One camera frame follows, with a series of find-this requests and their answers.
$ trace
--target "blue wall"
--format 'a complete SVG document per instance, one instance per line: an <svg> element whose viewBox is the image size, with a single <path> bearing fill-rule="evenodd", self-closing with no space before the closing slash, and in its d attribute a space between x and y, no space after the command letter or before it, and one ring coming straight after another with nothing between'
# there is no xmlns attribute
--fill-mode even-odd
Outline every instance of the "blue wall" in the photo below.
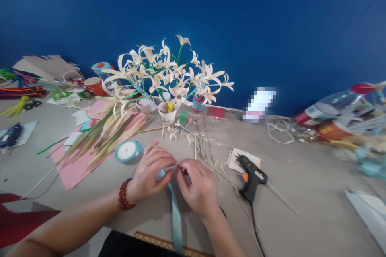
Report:
<svg viewBox="0 0 386 257"><path fill-rule="evenodd" d="M291 116L386 76L386 0L0 0L0 11L5 67L61 55L92 76L92 64L116 64L136 44L188 37L200 60L235 81L221 106L242 108L255 87L277 87L276 113Z"/></svg>

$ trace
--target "flower bouquet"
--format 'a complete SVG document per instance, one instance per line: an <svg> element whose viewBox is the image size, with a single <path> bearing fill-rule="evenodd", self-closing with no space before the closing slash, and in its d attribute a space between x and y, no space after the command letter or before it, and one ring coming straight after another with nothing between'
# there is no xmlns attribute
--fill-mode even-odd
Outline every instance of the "flower bouquet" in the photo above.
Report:
<svg viewBox="0 0 386 257"><path fill-rule="evenodd" d="M187 63L180 63L182 48L185 44L191 44L188 38L176 35L180 42L178 55L171 53L170 48L162 40L162 48L159 53L154 54L153 46L139 46L138 51L134 49L129 53L118 57L119 71L104 69L102 72L111 73L113 76L107 78L103 83L104 91L109 97L98 97L102 100L113 100L122 104L147 100L149 104L165 113L165 108L157 106L152 99L153 93L158 92L160 97L166 101L163 92L170 92L174 109L178 110L181 103L191 106L188 99L194 95L200 96L203 103L216 101L215 95L220 92L221 87L226 86L233 90L234 82L228 82L229 76L224 71L213 73L213 65L207 65L204 60L198 60L198 55L192 51L193 58ZM123 64L123 58L129 55L131 59ZM199 68L199 73L194 73L193 67ZM130 84L120 86L117 79L125 79ZM151 81L152 85L148 91L145 89L145 81Z"/></svg>

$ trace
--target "black power cord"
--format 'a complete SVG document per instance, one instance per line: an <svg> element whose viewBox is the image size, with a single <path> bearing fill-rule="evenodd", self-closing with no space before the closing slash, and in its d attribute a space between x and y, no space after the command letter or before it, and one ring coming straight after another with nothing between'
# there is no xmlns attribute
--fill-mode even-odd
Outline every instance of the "black power cord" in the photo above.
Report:
<svg viewBox="0 0 386 257"><path fill-rule="evenodd" d="M265 253L263 251L263 247L261 246L261 243L260 243L260 239L257 235L257 232L256 232L256 226L255 226L255 213L253 212L253 206L252 206L252 202L248 201L248 203L250 204L250 210L252 212L252 222L253 222L253 230L255 231L255 236L256 236L256 240L259 244L259 247L260 247L260 250L261 250L261 253L263 255L263 257L265 257Z"/></svg>

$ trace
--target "red beaded bracelet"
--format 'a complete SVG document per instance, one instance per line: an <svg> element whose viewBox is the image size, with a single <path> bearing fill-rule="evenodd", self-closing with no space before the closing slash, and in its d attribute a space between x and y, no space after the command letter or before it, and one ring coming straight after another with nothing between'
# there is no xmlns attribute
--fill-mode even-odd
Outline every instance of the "red beaded bracelet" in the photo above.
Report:
<svg viewBox="0 0 386 257"><path fill-rule="evenodd" d="M123 210L123 211L128 211L132 208L134 208L136 206L136 204L134 205L131 205L129 204L129 202L127 201L126 199L126 187L127 187L127 184L132 180L132 178L129 178L127 179L126 181L124 181L122 183L122 186L121 188L119 189L119 198L118 198L118 201L119 201L119 207Z"/></svg>

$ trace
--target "hand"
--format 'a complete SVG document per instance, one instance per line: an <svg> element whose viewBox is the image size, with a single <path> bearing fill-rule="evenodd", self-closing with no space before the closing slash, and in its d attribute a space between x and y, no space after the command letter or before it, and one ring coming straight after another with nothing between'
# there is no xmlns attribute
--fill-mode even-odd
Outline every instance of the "hand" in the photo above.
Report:
<svg viewBox="0 0 386 257"><path fill-rule="evenodd" d="M182 173L186 169L192 184L188 185ZM184 199L201 218L210 218L219 210L216 196L216 177L203 163L188 159L177 165L177 182Z"/></svg>
<svg viewBox="0 0 386 257"><path fill-rule="evenodd" d="M127 184L126 198L129 204L146 199L162 191L172 179L173 171L170 170L161 179L156 175L164 168L175 165L176 160L164 148L156 147L160 142L149 145L140 160L134 178Z"/></svg>

